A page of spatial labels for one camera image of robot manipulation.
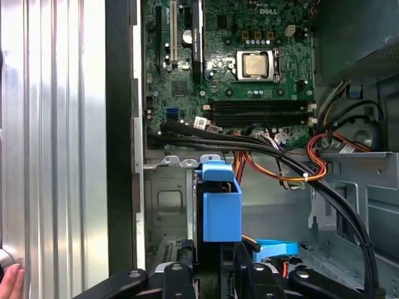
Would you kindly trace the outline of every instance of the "cable tie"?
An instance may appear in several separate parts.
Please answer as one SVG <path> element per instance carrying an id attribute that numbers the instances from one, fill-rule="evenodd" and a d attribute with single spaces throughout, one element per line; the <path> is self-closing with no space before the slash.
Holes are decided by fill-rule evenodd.
<path id="1" fill-rule="evenodd" d="M 373 244 L 372 243 L 360 244 L 359 247 L 360 248 L 372 248 Z"/>

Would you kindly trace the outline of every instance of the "white connector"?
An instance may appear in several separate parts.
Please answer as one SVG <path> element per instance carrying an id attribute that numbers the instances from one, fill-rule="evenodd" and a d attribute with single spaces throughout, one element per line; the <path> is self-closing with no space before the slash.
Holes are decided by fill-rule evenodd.
<path id="1" fill-rule="evenodd" d="M 295 34 L 295 25 L 288 25 L 286 28 L 286 36 L 292 37 Z"/>
<path id="2" fill-rule="evenodd" d="M 307 120 L 307 125 L 308 126 L 317 125 L 317 118 L 316 117 L 309 117 L 309 119 Z"/>

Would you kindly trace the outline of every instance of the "pci slot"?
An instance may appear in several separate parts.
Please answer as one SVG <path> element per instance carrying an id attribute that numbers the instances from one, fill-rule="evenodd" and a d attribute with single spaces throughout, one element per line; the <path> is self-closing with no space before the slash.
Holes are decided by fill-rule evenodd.
<path id="1" fill-rule="evenodd" d="M 191 34 L 193 36 L 193 80 L 200 83 L 203 77 L 203 9 L 201 0 L 193 0 Z"/>
<path id="2" fill-rule="evenodd" d="M 170 1 L 170 60 L 177 65 L 177 1 Z"/>
<path id="3" fill-rule="evenodd" d="M 162 6 L 155 7 L 155 63 L 156 69 L 162 69 Z"/>

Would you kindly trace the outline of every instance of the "blue plastic bracket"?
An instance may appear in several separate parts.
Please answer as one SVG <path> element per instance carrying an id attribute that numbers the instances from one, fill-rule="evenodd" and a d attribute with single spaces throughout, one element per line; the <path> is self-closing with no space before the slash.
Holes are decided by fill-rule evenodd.
<path id="1" fill-rule="evenodd" d="M 234 182 L 234 171 L 230 164 L 223 160 L 211 160 L 202 165 L 202 178 L 204 181 Z"/>
<path id="2" fill-rule="evenodd" d="M 298 254 L 298 243 L 286 242 L 280 240 L 255 240 L 261 245 L 260 252 L 253 252 L 252 259 L 256 263 L 262 262 L 267 257 L 276 257 L 278 255 Z"/>
<path id="3" fill-rule="evenodd" d="M 205 192 L 203 198 L 204 242 L 240 242 L 242 192 L 233 167 L 212 160 L 202 166 L 203 181 L 231 183 L 232 192 Z"/>

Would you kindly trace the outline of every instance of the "finger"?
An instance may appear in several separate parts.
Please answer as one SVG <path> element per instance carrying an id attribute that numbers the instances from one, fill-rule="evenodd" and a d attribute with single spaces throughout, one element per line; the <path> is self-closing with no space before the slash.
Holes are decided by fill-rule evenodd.
<path id="1" fill-rule="evenodd" d="M 22 289 L 24 288 L 24 277 L 25 277 L 25 270 L 19 269 L 9 299 L 22 299 Z"/>
<path id="2" fill-rule="evenodd" d="M 10 266 L 0 283 L 0 299 L 8 299 L 17 278 L 19 264 Z"/>

